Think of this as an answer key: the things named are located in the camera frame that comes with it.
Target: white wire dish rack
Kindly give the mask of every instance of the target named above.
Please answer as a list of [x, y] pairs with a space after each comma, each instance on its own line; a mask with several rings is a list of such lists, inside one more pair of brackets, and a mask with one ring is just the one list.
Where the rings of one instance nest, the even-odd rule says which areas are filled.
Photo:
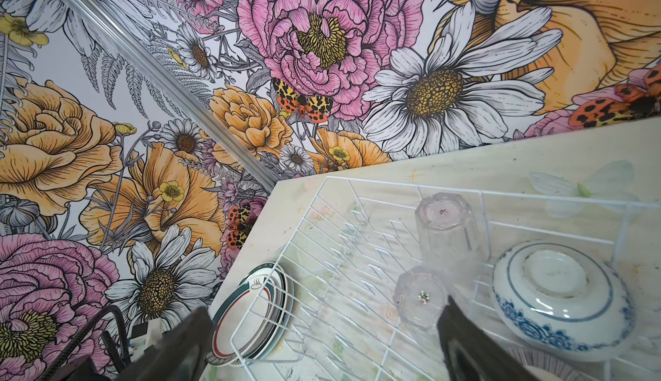
[[[638, 309], [637, 339], [628, 352], [607, 362], [570, 364], [593, 380], [661, 380], [661, 205], [345, 177], [324, 180], [277, 258], [295, 283], [294, 307], [277, 348], [264, 359], [241, 356], [234, 337], [245, 316], [232, 335], [247, 377], [447, 380], [442, 357], [418, 346], [392, 303], [400, 274], [421, 263], [415, 208], [441, 191], [469, 202], [490, 251], [475, 286], [466, 290], [469, 317], [477, 326], [503, 347], [524, 346], [493, 308], [493, 263], [522, 241], [570, 245], [615, 267]], [[553, 218], [545, 211], [549, 200], [580, 201], [584, 209], [571, 218]], [[250, 313], [256, 313], [252, 307]]]

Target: bowl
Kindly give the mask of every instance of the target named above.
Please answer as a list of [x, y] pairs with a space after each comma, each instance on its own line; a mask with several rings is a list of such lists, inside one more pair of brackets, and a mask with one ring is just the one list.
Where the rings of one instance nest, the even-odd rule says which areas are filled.
[[525, 341], [569, 360], [596, 362], [630, 344], [636, 309], [613, 268], [580, 250], [546, 241], [500, 255], [491, 298], [505, 324]]

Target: stacked plates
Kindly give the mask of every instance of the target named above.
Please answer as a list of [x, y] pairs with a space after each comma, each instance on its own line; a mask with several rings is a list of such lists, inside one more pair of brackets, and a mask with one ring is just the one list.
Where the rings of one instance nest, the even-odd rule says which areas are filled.
[[278, 265], [262, 288], [274, 266], [269, 262], [253, 269], [216, 312], [213, 317], [216, 331], [211, 338], [211, 352], [206, 355], [209, 364], [241, 366], [229, 339], [260, 289], [264, 294], [257, 298], [252, 307], [254, 313], [248, 313], [234, 344], [245, 359], [260, 359], [277, 344], [292, 310], [293, 282]]

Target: wall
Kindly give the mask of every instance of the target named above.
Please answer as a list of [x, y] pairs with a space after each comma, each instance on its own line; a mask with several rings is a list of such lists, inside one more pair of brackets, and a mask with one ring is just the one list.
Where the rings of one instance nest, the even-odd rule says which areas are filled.
[[[267, 195], [60, 0], [0, 1], [0, 381], [33, 380], [104, 304], [208, 304]], [[281, 178], [660, 111], [658, 0], [99, 3]], [[110, 374], [104, 328], [74, 356]]]

